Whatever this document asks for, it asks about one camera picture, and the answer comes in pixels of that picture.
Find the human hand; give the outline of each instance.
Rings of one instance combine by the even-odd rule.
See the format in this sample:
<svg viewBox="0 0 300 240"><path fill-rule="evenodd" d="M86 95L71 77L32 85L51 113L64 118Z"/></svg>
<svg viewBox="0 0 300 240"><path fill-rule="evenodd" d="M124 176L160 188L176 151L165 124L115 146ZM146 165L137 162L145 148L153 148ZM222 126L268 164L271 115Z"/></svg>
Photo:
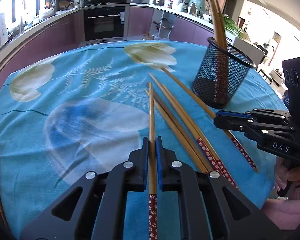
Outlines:
<svg viewBox="0 0 300 240"><path fill-rule="evenodd" d="M297 182L296 186L300 185L300 166L288 171L283 162L283 158L277 157L274 166L274 187L277 191L285 189L287 181Z"/></svg>

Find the oven door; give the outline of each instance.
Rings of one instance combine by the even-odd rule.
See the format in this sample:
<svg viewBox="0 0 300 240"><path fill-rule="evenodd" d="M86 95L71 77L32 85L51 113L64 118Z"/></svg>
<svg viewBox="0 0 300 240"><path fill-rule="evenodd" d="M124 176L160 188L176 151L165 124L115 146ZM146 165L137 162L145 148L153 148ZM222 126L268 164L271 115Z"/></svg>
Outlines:
<svg viewBox="0 0 300 240"><path fill-rule="evenodd" d="M86 41L123 37L125 7L104 7L84 10Z"/></svg>

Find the kitchen counter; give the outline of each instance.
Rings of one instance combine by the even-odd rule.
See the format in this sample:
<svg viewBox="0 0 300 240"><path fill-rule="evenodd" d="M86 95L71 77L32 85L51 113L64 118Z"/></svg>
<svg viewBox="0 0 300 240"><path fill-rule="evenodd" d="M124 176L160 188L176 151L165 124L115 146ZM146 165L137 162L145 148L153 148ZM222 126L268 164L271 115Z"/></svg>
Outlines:
<svg viewBox="0 0 300 240"><path fill-rule="evenodd" d="M178 16L181 16L185 19L188 19L192 22L198 23L199 25L203 25L204 27L213 30L213 24L208 22L207 20L205 20L202 17L196 16L196 15L191 15L191 14L187 14L185 12L180 12L171 8L166 8L163 6L158 6L158 5L153 5L153 4L143 4L143 3L131 3L130 6L134 6L134 7L150 7L150 8L154 8L154 9L158 9L158 10L162 10L162 11L166 11ZM226 37L229 39L229 41L233 42L235 39L235 35L233 35L230 32L226 31Z"/></svg>
<svg viewBox="0 0 300 240"><path fill-rule="evenodd" d="M56 13L56 15L47 18L45 20L40 21L37 23L35 26L28 28L27 30L23 31L22 33L16 35L12 41L8 42L5 44L1 49L0 49L0 63L2 60L5 59L15 48L17 48L22 42L24 42L26 39L28 39L30 36L35 34L37 31L43 29L44 27L52 24L53 22L60 20L61 18L72 14L74 12L79 11L82 8L77 8L77 9L69 9L66 11L59 11Z"/></svg>
<svg viewBox="0 0 300 240"><path fill-rule="evenodd" d="M128 6L129 4L105 4L105 5L96 5L96 6L89 6L89 7L84 7L84 8L76 8L76 9L69 9L66 11L62 12L57 12L56 15L47 18L36 25L28 28L27 30L23 31L14 39L7 44L5 44L1 49L0 49L0 63L7 58L13 51L18 48L23 42L25 42L27 39L29 39L32 35L35 35L37 32L51 26L54 22L60 20L63 17L66 17L70 14L73 14L75 12L81 11L81 10L87 10L87 9L93 9L93 8L99 8L99 7L112 7L112 6ZM157 10L162 10L169 12L171 14L177 15L178 17L181 17L189 22L192 22L200 27L203 27L207 30L209 30L211 33L213 33L213 24L208 22L207 20L203 19L202 17L198 17L195 15L190 15L184 12L180 12L174 9L170 8L165 8L163 6L157 6L157 5L150 5L150 4L139 4L139 3L131 3L130 4L131 8L136 8L136 7L141 7L141 8L153 8ZM235 36L229 32L226 32L227 39L230 43L233 43L235 40Z"/></svg>

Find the metal screw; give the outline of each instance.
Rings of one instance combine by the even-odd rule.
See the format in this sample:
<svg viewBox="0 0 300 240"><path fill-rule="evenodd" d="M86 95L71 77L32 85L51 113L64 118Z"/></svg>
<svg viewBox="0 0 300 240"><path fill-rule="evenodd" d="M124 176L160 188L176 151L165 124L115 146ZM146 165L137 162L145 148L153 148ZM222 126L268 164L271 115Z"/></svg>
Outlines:
<svg viewBox="0 0 300 240"><path fill-rule="evenodd" d="M96 174L93 171L89 171L86 173L87 179L93 179L96 176Z"/></svg>
<svg viewBox="0 0 300 240"><path fill-rule="evenodd" d="M220 173L217 171L212 171L212 172L210 172L210 177L213 179L217 179L220 177Z"/></svg>
<svg viewBox="0 0 300 240"><path fill-rule="evenodd" d="M180 161L174 161L171 163L172 167L175 167L175 168L179 168L181 167L182 163Z"/></svg>
<svg viewBox="0 0 300 240"><path fill-rule="evenodd" d="M123 166L124 166L125 168L131 168L131 167L133 166L133 162L125 162L125 163L123 164Z"/></svg>

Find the bottle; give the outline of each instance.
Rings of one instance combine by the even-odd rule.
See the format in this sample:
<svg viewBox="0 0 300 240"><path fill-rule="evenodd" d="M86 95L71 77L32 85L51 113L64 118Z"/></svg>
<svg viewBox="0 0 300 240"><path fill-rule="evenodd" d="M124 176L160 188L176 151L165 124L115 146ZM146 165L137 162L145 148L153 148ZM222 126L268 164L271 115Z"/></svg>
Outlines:
<svg viewBox="0 0 300 240"><path fill-rule="evenodd" d="M195 15L197 12L197 7L194 2L192 2L188 7L188 14Z"/></svg>

